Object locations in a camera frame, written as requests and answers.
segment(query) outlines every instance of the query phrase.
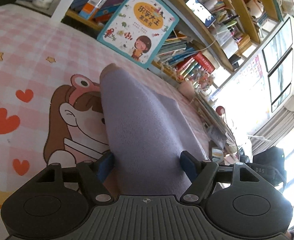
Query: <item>circular pad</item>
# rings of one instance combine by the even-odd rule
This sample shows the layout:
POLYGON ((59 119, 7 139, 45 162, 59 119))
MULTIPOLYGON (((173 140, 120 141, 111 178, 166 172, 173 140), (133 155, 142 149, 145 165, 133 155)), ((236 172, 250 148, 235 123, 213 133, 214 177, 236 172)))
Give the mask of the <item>circular pad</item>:
POLYGON ((239 213, 247 216, 261 216, 270 210, 268 200, 256 195, 240 196, 234 200, 233 206, 239 213))
POLYGON ((35 217, 54 214, 60 209, 61 202, 53 196, 41 195, 32 197, 24 205, 25 211, 35 217))

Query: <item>curtain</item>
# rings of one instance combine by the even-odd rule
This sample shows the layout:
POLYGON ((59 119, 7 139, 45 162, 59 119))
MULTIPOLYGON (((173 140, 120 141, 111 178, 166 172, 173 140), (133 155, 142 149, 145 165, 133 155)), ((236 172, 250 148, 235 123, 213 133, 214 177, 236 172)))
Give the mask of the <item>curtain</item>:
POLYGON ((265 142, 257 138, 251 138, 253 155, 261 153, 276 145, 287 133, 294 128, 294 112, 282 107, 257 133, 271 140, 265 142))

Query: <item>cable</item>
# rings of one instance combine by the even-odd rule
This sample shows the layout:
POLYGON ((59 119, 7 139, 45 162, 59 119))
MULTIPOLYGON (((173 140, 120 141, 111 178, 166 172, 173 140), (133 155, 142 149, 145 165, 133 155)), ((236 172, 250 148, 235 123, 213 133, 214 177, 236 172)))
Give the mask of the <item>cable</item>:
MULTIPOLYGON (((199 49, 199 50, 195 50, 195 51, 193 51, 193 53, 200 52, 200 51, 204 51, 204 50, 208 49, 210 46, 212 46, 212 45, 215 43, 215 41, 217 40, 218 32, 217 32, 216 26, 213 25, 213 27, 214 27, 214 29, 215 29, 215 31, 216 31, 214 41, 213 41, 210 45, 208 45, 206 48, 204 48, 204 49, 199 49)), ((173 57, 174 57, 174 56, 171 56, 171 57, 167 58, 164 62, 161 62, 161 63, 162 63, 162 64, 165 64, 167 61, 171 60, 173 57)))
POLYGON ((239 158, 239 156, 238 156, 239 149, 238 149, 238 145, 237 145, 237 143, 236 143, 236 138, 235 138, 234 134, 232 133, 232 131, 231 131, 231 129, 230 129, 230 127, 228 126, 228 123, 227 123, 226 109, 225 109, 225 119, 226 119, 226 122, 225 122, 225 124, 227 125, 227 127, 228 127, 229 131, 231 132, 231 134, 232 134, 232 136, 233 136, 233 138, 234 138, 234 140, 233 140, 233 141, 234 141, 234 143, 235 143, 235 146, 237 147, 237 153, 236 153, 236 155, 237 155, 237 157, 239 158))

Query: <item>metal screw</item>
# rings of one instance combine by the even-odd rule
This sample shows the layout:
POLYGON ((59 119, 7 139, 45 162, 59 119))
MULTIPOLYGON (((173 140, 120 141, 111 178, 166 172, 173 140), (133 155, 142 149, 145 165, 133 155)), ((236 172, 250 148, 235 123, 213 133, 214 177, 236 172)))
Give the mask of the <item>metal screw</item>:
POLYGON ((199 197, 194 194, 187 194, 183 197, 183 199, 188 202, 195 202, 199 199, 199 197))
POLYGON ((111 196, 107 195, 107 194, 100 194, 96 196, 96 200, 99 202, 107 202, 109 200, 111 200, 111 196))

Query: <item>children's book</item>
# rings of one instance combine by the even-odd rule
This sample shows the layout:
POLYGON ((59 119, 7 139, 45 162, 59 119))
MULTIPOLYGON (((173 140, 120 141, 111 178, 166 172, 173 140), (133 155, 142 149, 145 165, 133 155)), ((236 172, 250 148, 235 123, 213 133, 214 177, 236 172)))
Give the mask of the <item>children's book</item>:
POLYGON ((178 21, 161 0, 125 0, 97 40, 148 68, 178 21))
POLYGON ((97 17, 100 17, 102 15, 105 15, 105 14, 109 14, 109 13, 113 13, 115 11, 117 11, 118 7, 120 5, 116 5, 116 6, 109 6, 109 7, 106 7, 104 9, 100 9, 98 12, 96 12, 96 14, 94 15, 93 18, 97 18, 97 17))

